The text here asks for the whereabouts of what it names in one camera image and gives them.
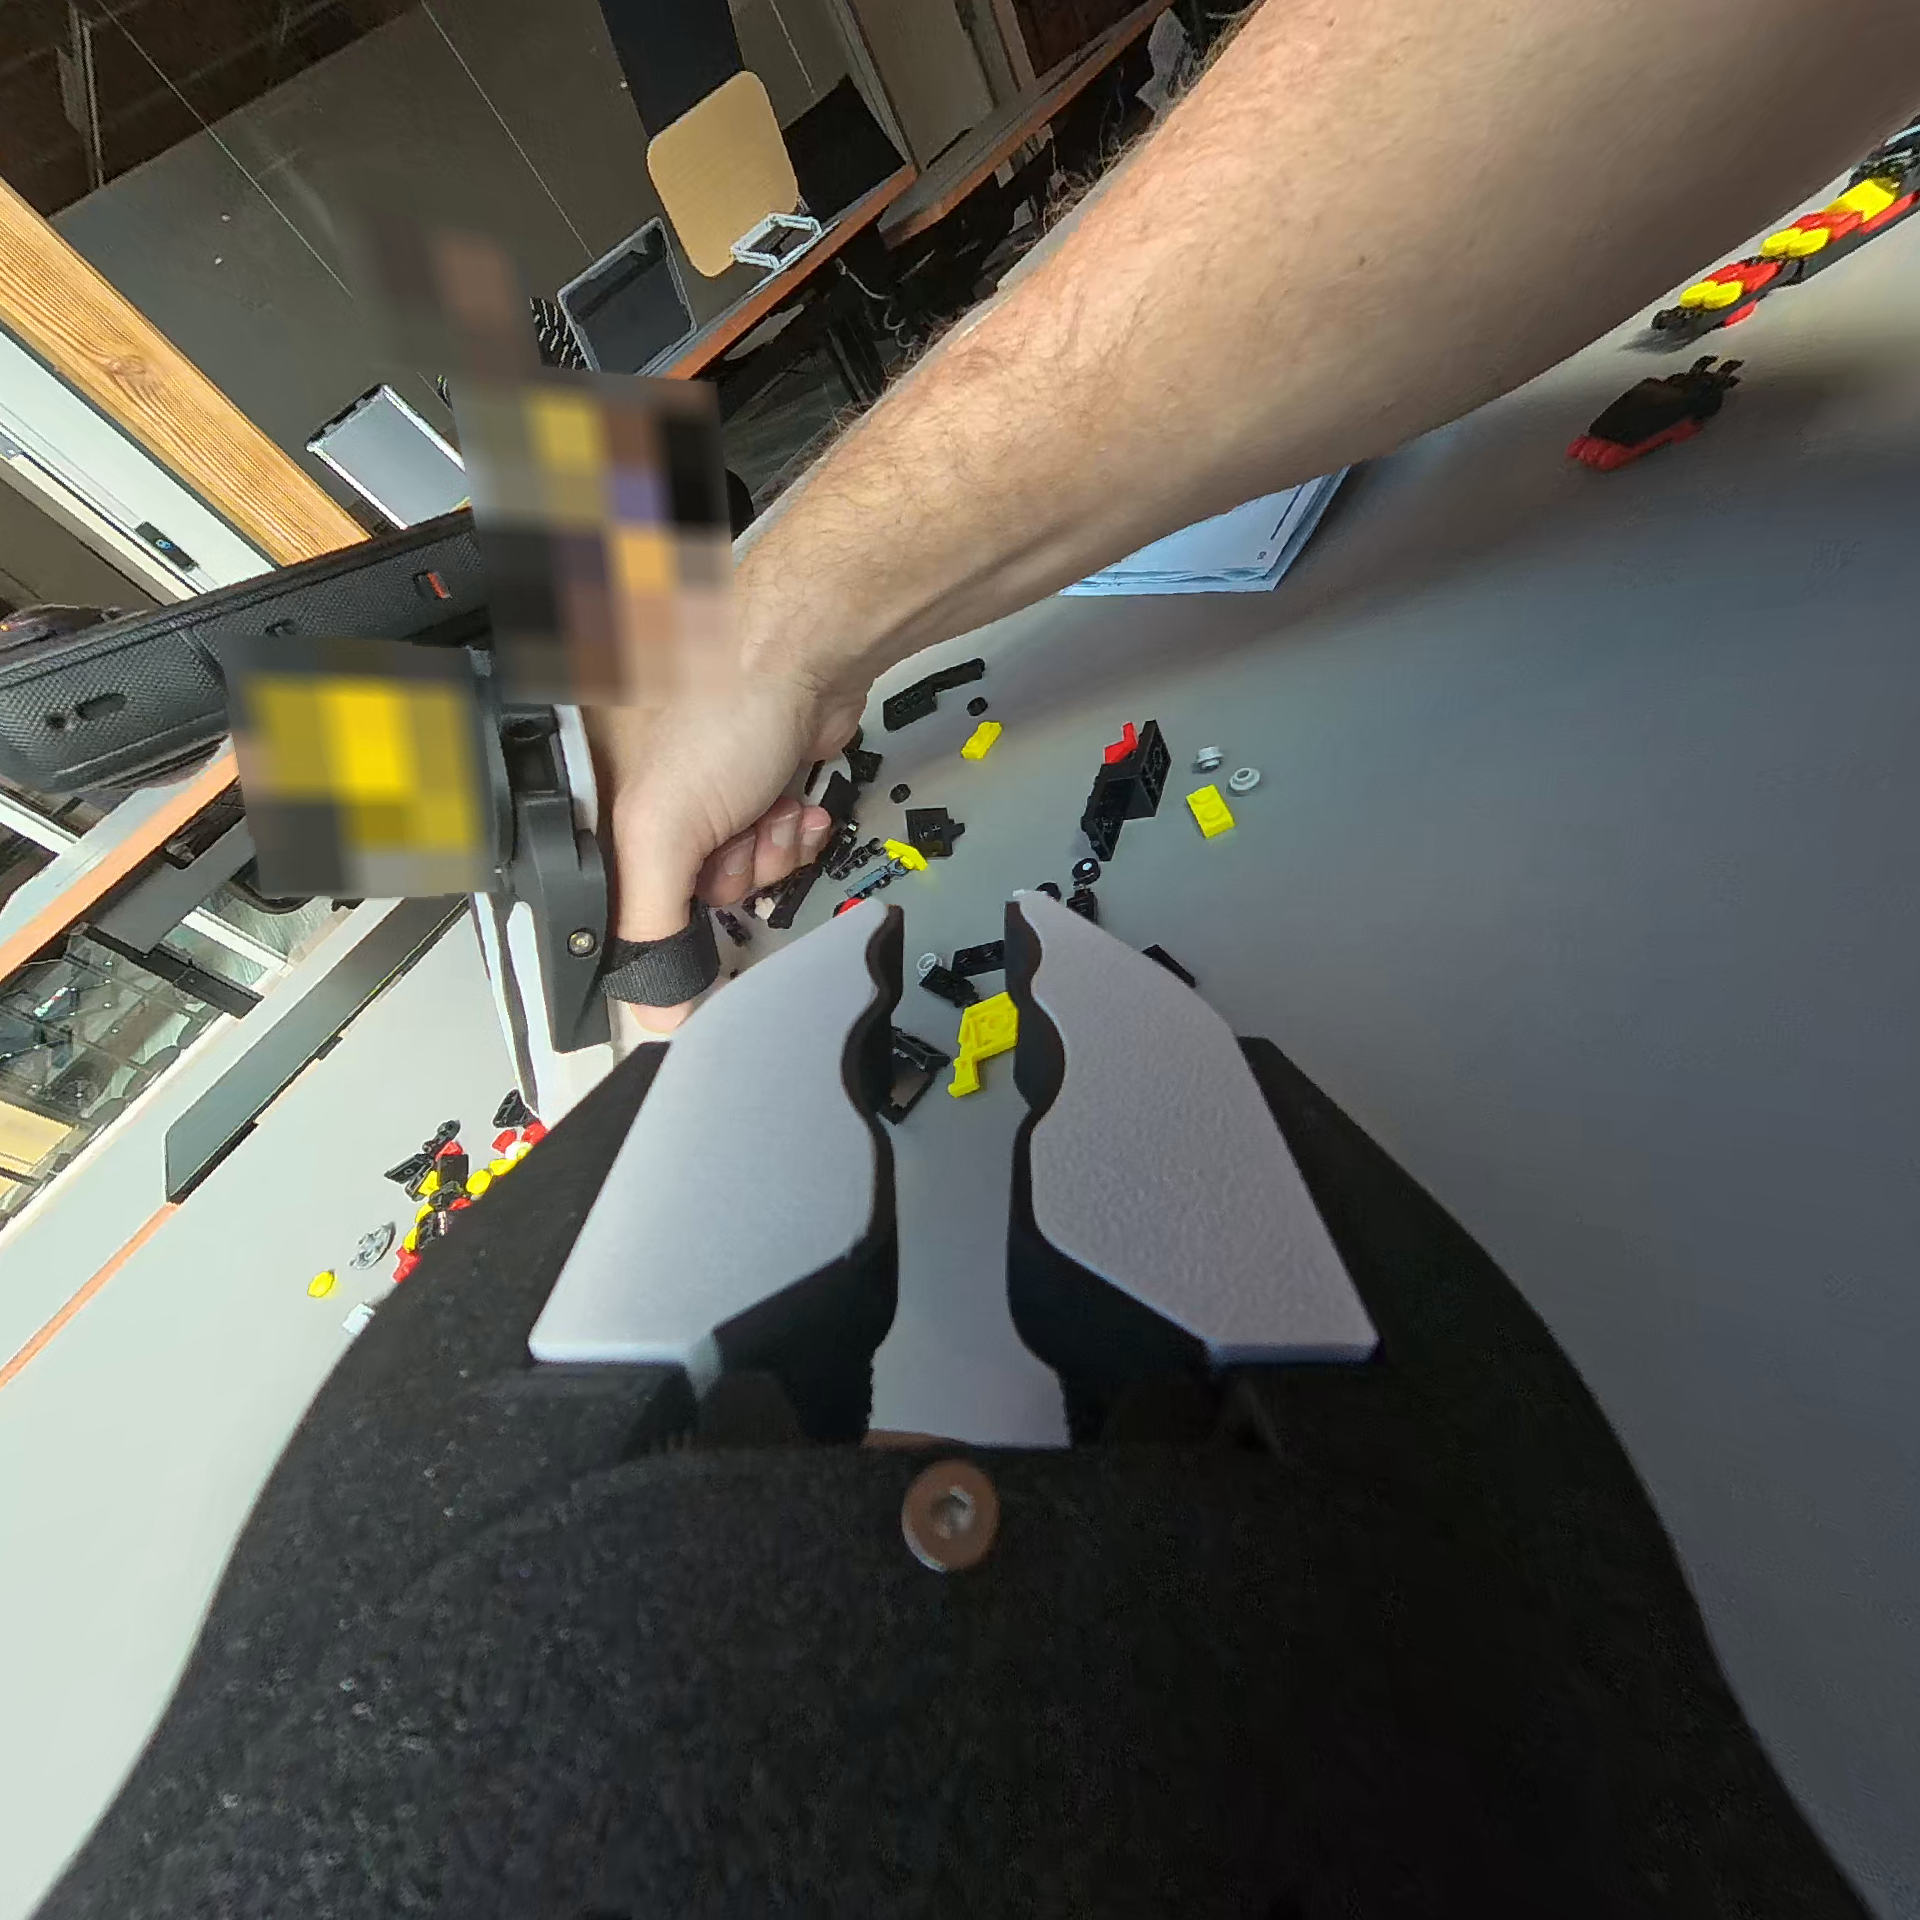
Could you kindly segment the large toy brick pile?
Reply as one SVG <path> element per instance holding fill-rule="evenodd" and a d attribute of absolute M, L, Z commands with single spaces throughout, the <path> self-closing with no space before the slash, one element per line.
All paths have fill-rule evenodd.
<path fill-rule="evenodd" d="M 1170 774 L 1170 751 L 1158 722 L 1124 725 L 1120 735 L 1102 749 L 1087 790 L 1078 831 L 1087 853 L 1072 863 L 1066 890 L 1045 882 L 1039 892 L 1087 924 L 1100 921 L 1097 882 L 1103 863 L 1114 854 L 1121 827 L 1156 815 Z M 834 914 L 871 901 L 887 885 L 928 871 L 929 861 L 952 853 L 965 835 L 943 807 L 910 807 L 910 787 L 895 785 L 890 803 L 900 809 L 900 835 L 863 836 L 856 820 L 861 794 L 880 777 L 880 754 L 865 749 L 855 731 L 844 748 L 844 761 L 824 767 L 815 763 L 802 782 L 802 797 L 815 805 L 831 831 L 814 861 L 793 878 L 762 886 L 740 908 L 722 908 L 717 925 L 730 945 L 748 945 L 748 921 L 770 930 L 793 927 L 812 885 L 818 878 L 844 882 Z M 917 961 L 918 989 L 957 1013 L 952 1049 L 936 1047 L 902 1026 L 890 1029 L 890 1084 L 880 1100 L 880 1115 L 900 1124 L 933 1089 L 938 1073 L 949 1073 L 945 1092 L 966 1097 L 978 1091 L 978 1068 L 1017 1044 L 1017 1007 L 1007 993 L 985 995 L 978 982 L 1004 973 L 1004 939 L 957 947 L 951 954 L 929 951 Z"/>

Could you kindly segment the orange edged background table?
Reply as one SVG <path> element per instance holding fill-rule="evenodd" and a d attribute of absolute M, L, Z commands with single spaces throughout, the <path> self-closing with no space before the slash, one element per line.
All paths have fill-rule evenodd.
<path fill-rule="evenodd" d="M 978 129 L 962 132 L 924 172 L 902 163 L 878 181 L 863 196 L 844 209 L 806 249 L 762 275 L 754 287 L 730 301 L 703 326 L 692 330 L 669 353 L 655 354 L 645 367 L 654 377 L 697 377 L 728 348 L 780 309 L 809 297 L 809 286 L 828 275 L 856 237 L 876 233 L 885 247 L 921 237 L 952 215 L 993 172 L 1017 156 L 1022 145 L 1039 138 L 1087 91 L 1118 59 L 1146 34 L 1168 4 L 1138 4 L 1072 59 L 1030 81 L 1010 102 L 997 107 Z"/>

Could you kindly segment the wooden beam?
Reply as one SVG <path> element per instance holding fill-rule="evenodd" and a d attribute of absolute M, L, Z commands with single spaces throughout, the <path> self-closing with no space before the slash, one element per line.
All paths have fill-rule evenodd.
<path fill-rule="evenodd" d="M 1 322 L 262 557 L 293 565 L 368 537 L 10 182 L 1 185 Z"/>

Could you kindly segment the person's right forearm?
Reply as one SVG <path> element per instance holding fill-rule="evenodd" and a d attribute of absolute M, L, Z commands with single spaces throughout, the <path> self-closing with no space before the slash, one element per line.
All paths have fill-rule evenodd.
<path fill-rule="evenodd" d="M 781 503 L 736 710 L 1517 388 L 1912 100 L 1914 4 L 1258 4 Z"/>

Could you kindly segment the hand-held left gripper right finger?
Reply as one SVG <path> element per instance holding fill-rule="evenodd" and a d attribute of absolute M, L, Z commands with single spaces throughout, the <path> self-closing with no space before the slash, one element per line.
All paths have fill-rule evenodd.
<path fill-rule="evenodd" d="M 1247 1369 L 1369 1362 L 1376 1323 L 1229 1022 L 1045 894 L 1005 906 L 1004 961 L 1005 1300 L 1070 1441 Z"/>

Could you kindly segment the grey open storage box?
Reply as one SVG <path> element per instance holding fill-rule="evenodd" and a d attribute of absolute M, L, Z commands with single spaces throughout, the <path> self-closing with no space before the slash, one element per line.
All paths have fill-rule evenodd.
<path fill-rule="evenodd" d="M 654 218 L 557 290 L 583 364 L 605 375 L 650 375 L 695 334 L 680 267 Z"/>

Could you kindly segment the person's right hand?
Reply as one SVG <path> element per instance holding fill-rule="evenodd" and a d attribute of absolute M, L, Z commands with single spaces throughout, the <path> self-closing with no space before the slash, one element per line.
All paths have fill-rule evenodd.
<path fill-rule="evenodd" d="M 742 665 L 650 707 L 586 709 L 614 938 L 655 945 L 692 906 L 737 906 L 812 863 L 834 827 L 793 782 L 850 742 L 863 700 Z"/>

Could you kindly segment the small toy brick pile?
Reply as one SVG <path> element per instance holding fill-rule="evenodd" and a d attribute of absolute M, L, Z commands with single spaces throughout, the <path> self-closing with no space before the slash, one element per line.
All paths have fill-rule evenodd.
<path fill-rule="evenodd" d="M 538 1109 L 518 1091 L 488 1122 L 463 1129 L 442 1121 L 421 1146 L 381 1172 L 392 1207 L 350 1231 L 304 1286 L 310 1302 L 342 1305 L 342 1331 L 366 1331 L 381 1302 L 406 1284 L 423 1259 L 458 1237 L 471 1210 L 502 1186 L 544 1141 Z"/>

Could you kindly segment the light blue instruction booklet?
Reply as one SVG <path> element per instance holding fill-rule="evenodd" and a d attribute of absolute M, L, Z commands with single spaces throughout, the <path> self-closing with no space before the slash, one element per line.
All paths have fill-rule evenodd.
<path fill-rule="evenodd" d="M 1300 557 L 1349 467 L 1261 497 L 1138 549 L 1063 596 L 1174 596 L 1268 591 Z"/>

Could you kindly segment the black red brick assembly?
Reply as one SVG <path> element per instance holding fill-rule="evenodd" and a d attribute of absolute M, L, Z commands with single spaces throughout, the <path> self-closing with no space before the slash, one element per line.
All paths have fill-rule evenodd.
<path fill-rule="evenodd" d="M 1616 397 L 1567 446 L 1567 460 L 1614 473 L 1652 451 L 1692 441 L 1738 385 L 1744 362 L 1711 354 L 1673 375 L 1650 375 Z"/>

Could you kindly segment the wooden back chair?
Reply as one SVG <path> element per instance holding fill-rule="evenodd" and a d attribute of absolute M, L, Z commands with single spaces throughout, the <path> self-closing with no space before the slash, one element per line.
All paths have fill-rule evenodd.
<path fill-rule="evenodd" d="M 737 239 L 802 204 L 772 98 L 750 69 L 650 134 L 645 163 L 688 266 L 706 279 L 736 267 Z"/>

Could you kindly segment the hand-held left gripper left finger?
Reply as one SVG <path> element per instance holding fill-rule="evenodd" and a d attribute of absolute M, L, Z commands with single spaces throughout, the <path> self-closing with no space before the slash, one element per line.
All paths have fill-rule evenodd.
<path fill-rule="evenodd" d="M 780 1383 L 858 1445 L 898 1305 L 893 1084 L 902 911 L 858 902 L 709 998 L 658 1049 L 532 1323 L 541 1365 Z"/>

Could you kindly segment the grey metal box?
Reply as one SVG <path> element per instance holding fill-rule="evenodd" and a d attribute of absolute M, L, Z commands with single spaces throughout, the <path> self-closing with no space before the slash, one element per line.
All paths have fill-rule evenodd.
<path fill-rule="evenodd" d="M 399 529 L 471 506 L 458 451 L 384 382 L 325 421 L 304 451 Z"/>

